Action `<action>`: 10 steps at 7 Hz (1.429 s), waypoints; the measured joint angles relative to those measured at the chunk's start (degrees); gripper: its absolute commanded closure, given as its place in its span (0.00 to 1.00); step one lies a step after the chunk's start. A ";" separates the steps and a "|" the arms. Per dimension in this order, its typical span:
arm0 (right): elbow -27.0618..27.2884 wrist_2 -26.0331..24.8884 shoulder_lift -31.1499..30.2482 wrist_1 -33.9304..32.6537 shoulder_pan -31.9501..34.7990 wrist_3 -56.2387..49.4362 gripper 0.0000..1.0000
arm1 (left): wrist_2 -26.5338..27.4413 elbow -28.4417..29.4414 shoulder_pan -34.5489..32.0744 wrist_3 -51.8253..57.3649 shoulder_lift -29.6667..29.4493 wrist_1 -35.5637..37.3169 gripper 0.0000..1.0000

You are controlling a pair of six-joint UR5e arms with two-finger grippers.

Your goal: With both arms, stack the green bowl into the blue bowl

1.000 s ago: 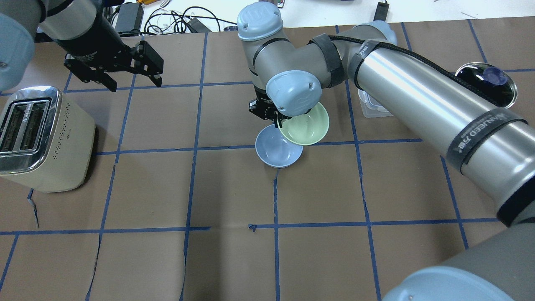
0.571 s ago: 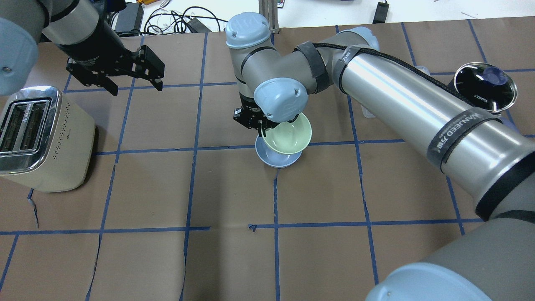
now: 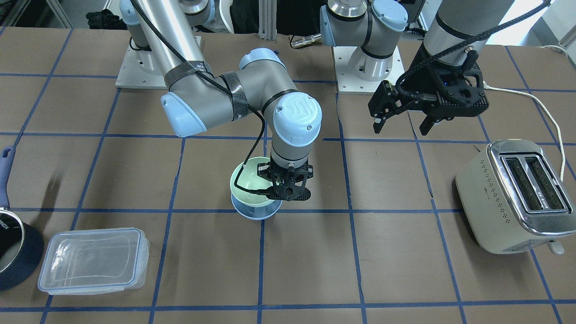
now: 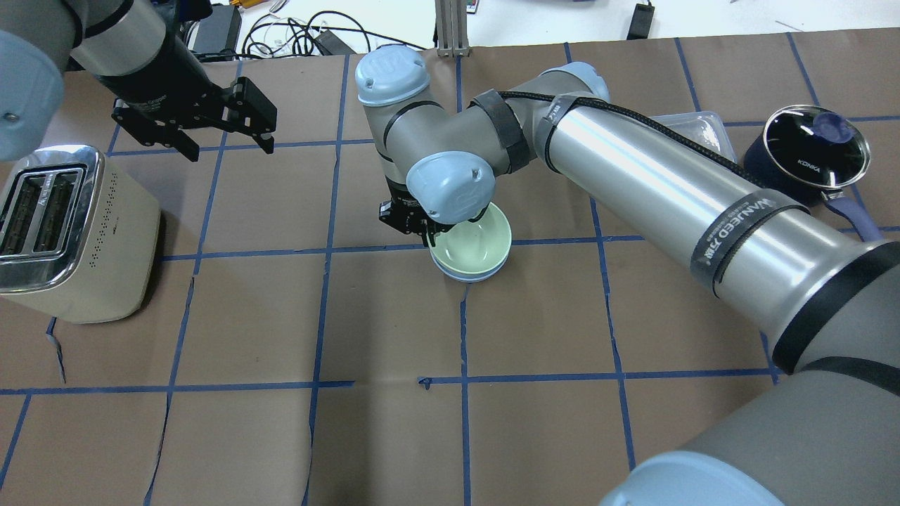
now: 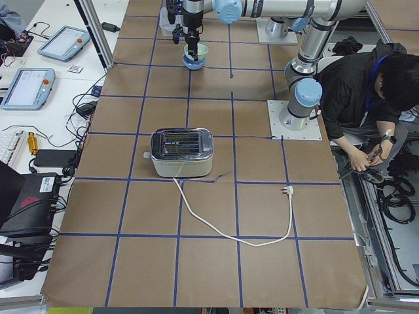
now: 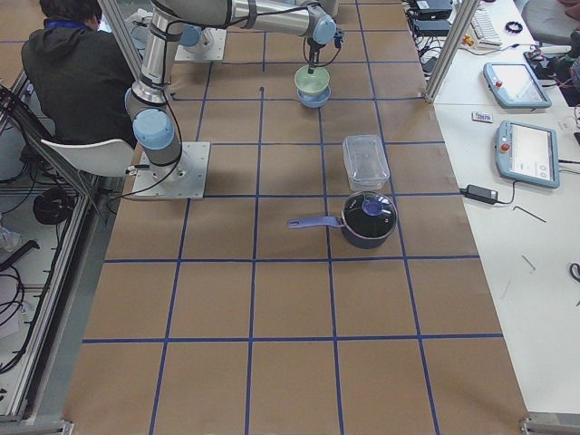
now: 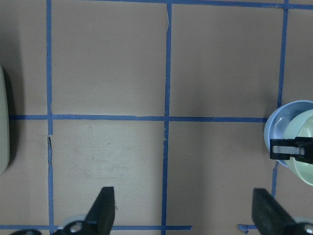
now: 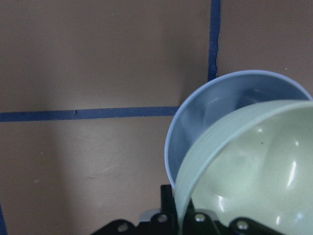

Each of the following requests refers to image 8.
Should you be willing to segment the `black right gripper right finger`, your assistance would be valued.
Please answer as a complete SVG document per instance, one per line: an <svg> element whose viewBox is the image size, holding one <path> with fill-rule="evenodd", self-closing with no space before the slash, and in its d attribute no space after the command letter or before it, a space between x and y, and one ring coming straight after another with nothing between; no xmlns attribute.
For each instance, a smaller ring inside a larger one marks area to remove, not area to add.
<svg viewBox="0 0 313 235"><path fill-rule="evenodd" d="M192 200L185 214L186 235L219 235L220 231L216 225L217 215L207 209L196 209Z"/></svg>

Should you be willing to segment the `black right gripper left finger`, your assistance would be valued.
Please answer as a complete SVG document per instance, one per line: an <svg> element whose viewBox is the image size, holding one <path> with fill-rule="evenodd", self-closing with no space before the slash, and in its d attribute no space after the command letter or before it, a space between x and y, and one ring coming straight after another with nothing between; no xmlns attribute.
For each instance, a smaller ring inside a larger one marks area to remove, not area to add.
<svg viewBox="0 0 313 235"><path fill-rule="evenodd" d="M171 185L160 187L161 209L160 225L165 229L167 235L178 234L178 217Z"/></svg>

